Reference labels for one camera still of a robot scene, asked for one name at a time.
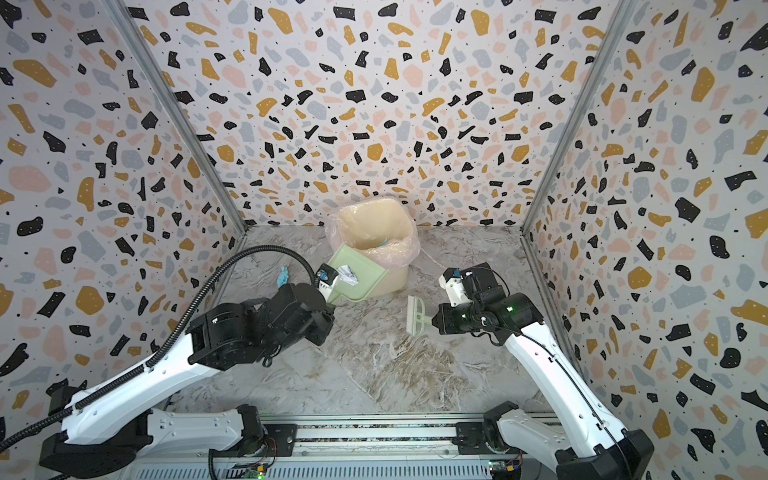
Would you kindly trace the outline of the white scrap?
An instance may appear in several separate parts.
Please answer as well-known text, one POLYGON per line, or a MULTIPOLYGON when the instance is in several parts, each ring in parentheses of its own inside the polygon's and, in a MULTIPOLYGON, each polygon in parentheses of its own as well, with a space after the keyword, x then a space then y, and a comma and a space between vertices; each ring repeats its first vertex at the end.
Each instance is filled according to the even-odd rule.
POLYGON ((359 281, 355 273, 352 271, 349 265, 342 265, 337 268, 337 272, 341 280, 350 285, 350 286, 356 286, 359 281))

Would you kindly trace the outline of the light blue scrap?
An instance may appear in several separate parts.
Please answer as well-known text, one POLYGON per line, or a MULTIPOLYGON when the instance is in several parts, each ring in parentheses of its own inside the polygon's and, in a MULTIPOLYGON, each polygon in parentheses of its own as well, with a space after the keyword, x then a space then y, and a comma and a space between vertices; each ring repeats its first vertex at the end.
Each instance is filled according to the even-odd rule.
POLYGON ((289 280, 290 280, 290 273, 288 271, 288 268, 286 266, 282 266, 276 281, 277 287, 280 288, 286 285, 289 282, 289 280))

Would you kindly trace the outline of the green dustpan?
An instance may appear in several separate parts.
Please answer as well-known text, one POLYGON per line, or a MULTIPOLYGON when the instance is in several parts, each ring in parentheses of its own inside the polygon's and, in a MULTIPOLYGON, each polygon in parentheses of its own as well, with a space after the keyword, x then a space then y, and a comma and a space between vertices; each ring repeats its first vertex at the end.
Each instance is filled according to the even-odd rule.
POLYGON ((326 265, 337 273, 327 296, 332 305, 366 300, 387 273, 384 267, 346 244, 326 265))

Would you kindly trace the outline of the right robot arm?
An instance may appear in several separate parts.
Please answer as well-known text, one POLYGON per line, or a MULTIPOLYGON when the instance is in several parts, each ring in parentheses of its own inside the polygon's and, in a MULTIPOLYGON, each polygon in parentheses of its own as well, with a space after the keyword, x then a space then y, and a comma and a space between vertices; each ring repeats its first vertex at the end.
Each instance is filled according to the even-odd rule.
POLYGON ((629 430, 587 387, 558 347, 543 315, 520 293, 482 302, 443 303, 432 319, 442 335, 487 334, 525 368, 560 421, 553 428, 512 402, 487 411, 483 442, 492 451, 516 449, 560 479, 639 479, 654 446, 629 430))

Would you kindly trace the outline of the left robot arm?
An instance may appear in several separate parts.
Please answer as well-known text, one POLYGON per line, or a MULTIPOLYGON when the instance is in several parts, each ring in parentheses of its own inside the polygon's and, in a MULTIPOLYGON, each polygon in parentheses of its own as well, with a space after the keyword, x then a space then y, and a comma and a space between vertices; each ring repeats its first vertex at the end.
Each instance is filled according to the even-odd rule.
POLYGON ((265 448, 267 429, 256 407, 213 414, 176 414, 158 403, 237 365, 272 364, 300 340, 324 343, 334 321, 325 283, 285 284, 269 299, 222 303, 192 320, 155 365, 85 405, 88 391, 58 396, 71 409, 61 430, 41 447, 42 467, 78 479, 116 472, 161 451, 212 450, 243 457, 265 448))

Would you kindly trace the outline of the green hand brush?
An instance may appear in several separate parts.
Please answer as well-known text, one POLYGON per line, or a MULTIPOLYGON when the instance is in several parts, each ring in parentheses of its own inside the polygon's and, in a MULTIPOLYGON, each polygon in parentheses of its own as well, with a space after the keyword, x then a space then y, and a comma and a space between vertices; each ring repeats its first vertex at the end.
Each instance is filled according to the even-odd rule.
POLYGON ((420 336, 432 327, 434 308, 422 298, 409 295, 406 314, 406 331, 408 334, 420 336))

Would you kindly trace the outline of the cream trash bin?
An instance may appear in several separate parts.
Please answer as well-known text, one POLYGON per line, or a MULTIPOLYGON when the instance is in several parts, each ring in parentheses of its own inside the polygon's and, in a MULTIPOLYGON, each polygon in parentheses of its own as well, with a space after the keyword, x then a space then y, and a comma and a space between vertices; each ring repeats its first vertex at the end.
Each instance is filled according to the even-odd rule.
POLYGON ((360 302, 399 291, 421 251, 415 221, 388 197, 371 198, 340 208, 325 225, 332 247, 330 265, 342 272, 333 299, 360 302))

